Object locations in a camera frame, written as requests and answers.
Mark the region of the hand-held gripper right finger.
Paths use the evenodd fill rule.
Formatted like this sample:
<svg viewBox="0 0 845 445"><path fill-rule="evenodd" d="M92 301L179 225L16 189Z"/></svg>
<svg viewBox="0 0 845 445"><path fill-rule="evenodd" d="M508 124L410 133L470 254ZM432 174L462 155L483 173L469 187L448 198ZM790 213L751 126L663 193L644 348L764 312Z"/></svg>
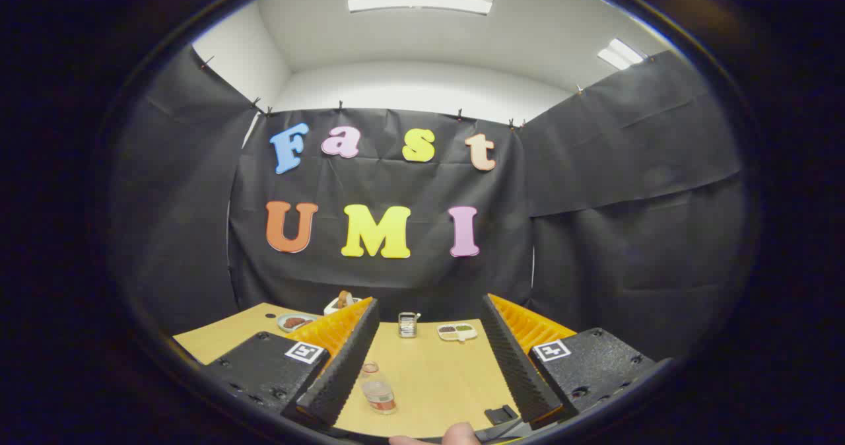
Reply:
<svg viewBox="0 0 845 445"><path fill-rule="evenodd" d="M483 297L480 321L520 416L533 429L597 409L659 366L603 328L576 333L493 294Z"/></svg>

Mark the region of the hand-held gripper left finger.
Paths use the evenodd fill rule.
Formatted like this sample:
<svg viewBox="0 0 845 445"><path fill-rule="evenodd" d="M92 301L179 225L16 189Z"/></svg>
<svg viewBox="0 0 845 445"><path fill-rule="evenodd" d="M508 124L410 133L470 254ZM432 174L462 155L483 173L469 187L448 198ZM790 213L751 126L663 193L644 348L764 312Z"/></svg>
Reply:
<svg viewBox="0 0 845 445"><path fill-rule="evenodd" d="M203 367L203 375L260 412L332 427L378 330L376 298L302 325L288 337L260 331Z"/></svg>

